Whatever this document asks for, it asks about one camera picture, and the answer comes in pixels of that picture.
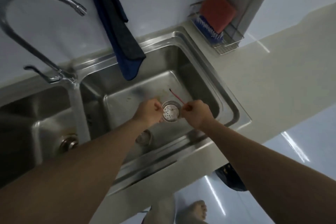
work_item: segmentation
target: forearm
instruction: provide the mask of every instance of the forearm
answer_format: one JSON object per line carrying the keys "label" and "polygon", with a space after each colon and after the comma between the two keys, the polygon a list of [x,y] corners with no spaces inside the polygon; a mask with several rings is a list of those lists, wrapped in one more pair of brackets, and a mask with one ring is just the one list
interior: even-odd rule
{"label": "forearm", "polygon": [[130,120],[0,190],[3,223],[87,223],[146,125]]}
{"label": "forearm", "polygon": [[215,120],[204,125],[202,131],[216,143],[274,222],[334,221],[334,180]]}

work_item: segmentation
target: chrome faucet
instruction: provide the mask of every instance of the chrome faucet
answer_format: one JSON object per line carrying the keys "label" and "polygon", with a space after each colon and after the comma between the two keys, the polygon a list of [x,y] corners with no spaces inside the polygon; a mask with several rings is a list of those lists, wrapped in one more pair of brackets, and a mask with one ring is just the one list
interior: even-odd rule
{"label": "chrome faucet", "polygon": [[[16,34],[15,31],[10,27],[6,19],[6,11],[7,11],[7,6],[9,5],[11,1],[12,0],[0,0],[0,27],[10,38],[12,38],[15,42],[17,42],[19,45],[21,45],[23,48],[25,48],[35,57],[42,60],[45,64],[47,64],[54,71],[56,71],[58,75],[50,78],[46,76],[45,74],[43,74],[41,71],[39,71],[35,66],[32,66],[32,65],[24,66],[23,69],[35,71],[48,83],[55,83],[61,80],[66,80],[68,82],[75,83],[76,74],[67,72],[64,69],[60,68],[58,65],[56,65],[51,60],[49,60],[46,56],[44,56],[41,52],[39,52],[37,49],[35,49],[30,44],[28,44],[27,41],[25,41],[22,37]],[[83,7],[81,4],[77,3],[74,0],[59,0],[59,1],[70,5],[80,16],[84,16],[86,14],[85,7]]]}

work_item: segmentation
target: countertop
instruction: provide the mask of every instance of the countertop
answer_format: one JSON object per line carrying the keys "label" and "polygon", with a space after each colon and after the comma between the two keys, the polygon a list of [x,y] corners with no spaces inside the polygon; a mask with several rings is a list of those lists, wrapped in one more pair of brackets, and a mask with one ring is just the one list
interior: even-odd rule
{"label": "countertop", "polygon": [[[239,133],[264,143],[336,101],[335,12],[336,5],[326,6],[294,27],[222,56],[190,22],[182,24],[251,117]],[[106,197],[90,223],[120,223],[226,163],[215,144],[206,146]]]}

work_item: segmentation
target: blue towel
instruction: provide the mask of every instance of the blue towel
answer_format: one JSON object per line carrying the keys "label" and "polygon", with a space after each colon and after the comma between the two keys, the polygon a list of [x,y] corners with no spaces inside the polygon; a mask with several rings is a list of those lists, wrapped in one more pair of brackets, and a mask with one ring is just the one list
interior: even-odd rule
{"label": "blue towel", "polygon": [[119,0],[93,0],[99,18],[124,78],[128,81],[137,76],[142,61],[146,58],[137,41],[128,30],[128,18]]}

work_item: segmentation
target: sponge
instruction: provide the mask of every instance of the sponge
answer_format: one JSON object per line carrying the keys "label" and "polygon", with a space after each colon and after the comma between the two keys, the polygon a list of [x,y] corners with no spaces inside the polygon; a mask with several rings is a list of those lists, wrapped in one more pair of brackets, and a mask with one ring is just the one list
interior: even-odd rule
{"label": "sponge", "polygon": [[236,12],[227,0],[204,0],[199,10],[218,34],[232,21]]}

